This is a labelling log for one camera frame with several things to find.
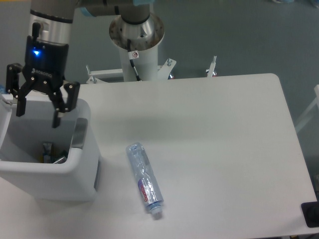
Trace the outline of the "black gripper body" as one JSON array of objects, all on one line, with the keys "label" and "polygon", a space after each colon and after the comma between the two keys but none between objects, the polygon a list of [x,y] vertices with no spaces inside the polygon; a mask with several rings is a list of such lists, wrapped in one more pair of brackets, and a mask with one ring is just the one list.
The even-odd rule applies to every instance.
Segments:
[{"label": "black gripper body", "polygon": [[26,96],[32,90],[49,96],[61,95],[68,50],[68,44],[35,40],[28,36],[22,69],[26,82],[21,87],[21,95]]}]

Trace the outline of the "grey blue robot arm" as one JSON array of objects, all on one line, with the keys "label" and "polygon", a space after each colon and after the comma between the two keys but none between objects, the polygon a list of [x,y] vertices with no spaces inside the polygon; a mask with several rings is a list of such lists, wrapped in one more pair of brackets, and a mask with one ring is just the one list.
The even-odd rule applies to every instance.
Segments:
[{"label": "grey blue robot arm", "polygon": [[31,91],[47,95],[52,102],[54,128],[65,113],[75,109],[80,84],[67,81],[65,69],[76,10],[88,17],[113,16],[110,37],[130,55],[155,45],[149,0],[33,0],[24,64],[11,63],[6,68],[5,90],[13,97],[17,117],[25,114]]}]

